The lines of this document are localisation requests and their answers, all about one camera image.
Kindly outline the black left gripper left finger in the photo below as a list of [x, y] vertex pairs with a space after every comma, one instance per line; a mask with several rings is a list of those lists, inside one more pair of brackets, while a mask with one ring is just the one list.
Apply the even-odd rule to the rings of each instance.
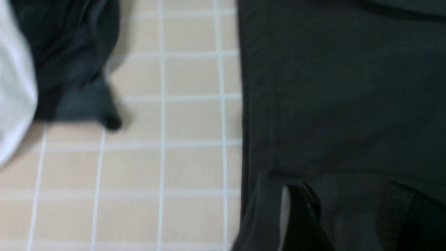
[[308, 184], [282, 189], [280, 251], [332, 251], [320, 224], [321, 204]]

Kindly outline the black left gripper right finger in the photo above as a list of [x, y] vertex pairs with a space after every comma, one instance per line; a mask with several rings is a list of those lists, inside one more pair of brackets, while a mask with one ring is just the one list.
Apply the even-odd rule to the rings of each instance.
[[445, 249], [445, 204], [425, 195], [415, 195], [400, 231], [397, 250], [444, 251]]

